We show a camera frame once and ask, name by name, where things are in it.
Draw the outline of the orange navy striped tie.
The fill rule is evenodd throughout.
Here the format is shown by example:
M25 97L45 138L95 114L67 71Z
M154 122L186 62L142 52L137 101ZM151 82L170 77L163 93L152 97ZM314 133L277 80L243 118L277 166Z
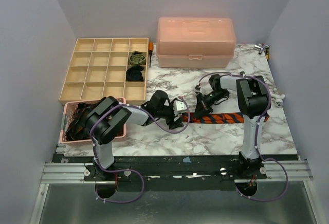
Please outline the orange navy striped tie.
M194 118L193 113L190 113L190 123L197 124L235 124L244 123L244 118L241 112L238 113L222 113L208 114L201 118Z

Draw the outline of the pink plastic basket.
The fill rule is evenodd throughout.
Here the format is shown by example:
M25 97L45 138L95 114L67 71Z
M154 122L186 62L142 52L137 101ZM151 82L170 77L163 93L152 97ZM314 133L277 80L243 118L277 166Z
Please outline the pink plastic basket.
M74 146L91 145L93 143L91 138L87 140L68 141L66 138L66 131L70 122L73 120L72 116L78 103L93 104L97 101L98 100L75 101L75 102L68 102L65 104L64 114L62 119L62 127L60 132L60 142L62 144L74 147ZM112 96L104 97L104 100L99 105L97 105L93 110L91 110L83 121L85 128L89 132L89 137L90 137L90 130L95 125L95 123L98 120L100 120L101 122L96 126L94 130L93 133L94 136L100 134L107 136L109 130L112 129L116 135L114 139L124 138L126 134L126 127L123 124L123 122L119 121L117 118L114 118L114 115L120 114L119 109L114 110L111 114L107 115L104 119L101 118L111 108L124 103L125 103L125 98L115 99Z

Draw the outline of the pink plastic storage box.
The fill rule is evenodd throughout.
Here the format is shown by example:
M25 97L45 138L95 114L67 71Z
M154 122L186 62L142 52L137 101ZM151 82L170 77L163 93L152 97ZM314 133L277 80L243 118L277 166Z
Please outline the pink plastic storage box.
M162 68L225 68L234 57L230 18L161 17L156 55Z

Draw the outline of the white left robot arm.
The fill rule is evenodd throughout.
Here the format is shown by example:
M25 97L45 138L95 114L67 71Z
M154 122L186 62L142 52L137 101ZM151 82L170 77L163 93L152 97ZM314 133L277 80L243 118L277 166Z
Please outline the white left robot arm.
M140 106L119 102L112 96L100 101L82 121L93 143L96 174L102 180L109 180L116 172L112 166L115 162L112 141L126 123L140 126L155 123L167 133L178 134L187 128L182 123L185 112L189 112L189 108L182 97L171 101L162 90L155 91L150 100Z

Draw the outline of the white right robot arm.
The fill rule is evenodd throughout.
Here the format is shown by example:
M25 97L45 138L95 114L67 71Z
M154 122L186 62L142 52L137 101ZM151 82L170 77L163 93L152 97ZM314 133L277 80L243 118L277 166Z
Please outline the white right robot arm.
M237 103L244 123L242 150L233 171L247 179L262 166L260 142L262 125L267 111L271 107L270 92L262 76L219 75L209 79L212 92L207 95L197 94L194 119L203 120L213 112L213 105L229 97L229 91L236 91Z

